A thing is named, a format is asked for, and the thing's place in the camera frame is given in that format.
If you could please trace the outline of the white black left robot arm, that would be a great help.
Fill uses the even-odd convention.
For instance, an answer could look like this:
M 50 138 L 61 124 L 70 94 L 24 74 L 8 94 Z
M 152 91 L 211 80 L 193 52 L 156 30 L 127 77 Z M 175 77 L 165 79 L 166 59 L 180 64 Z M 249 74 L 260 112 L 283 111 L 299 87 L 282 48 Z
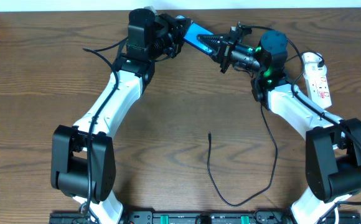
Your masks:
M 188 17 L 158 14 L 152 7 L 129 13 L 128 35 L 118 43 L 113 62 L 100 49 L 86 49 L 110 68 L 105 89 L 72 126 L 60 125 L 52 136 L 50 181 L 73 198 L 77 213 L 51 213 L 50 223 L 119 223 L 123 205 L 116 199 L 113 140 L 128 110 L 152 80 L 155 64 L 181 52 L 192 24 Z

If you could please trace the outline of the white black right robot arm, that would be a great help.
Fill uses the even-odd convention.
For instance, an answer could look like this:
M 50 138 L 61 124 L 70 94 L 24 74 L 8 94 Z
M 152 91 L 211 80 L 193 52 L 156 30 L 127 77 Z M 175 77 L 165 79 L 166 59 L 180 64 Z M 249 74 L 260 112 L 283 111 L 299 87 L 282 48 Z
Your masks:
M 192 24 L 185 41 L 220 65 L 251 76 L 251 91 L 262 111 L 271 111 L 287 121 L 304 139 L 307 189 L 285 212 L 255 212 L 242 223 L 352 223 L 354 213 L 339 213 L 341 205 L 361 192 L 361 121 L 342 119 L 328 112 L 331 99 L 327 69 L 316 52 L 298 52 L 300 76 L 306 81 L 301 91 L 285 65 L 286 35 L 269 27 L 256 47 L 243 44 L 252 27 L 237 24 L 226 34 L 213 34 Z

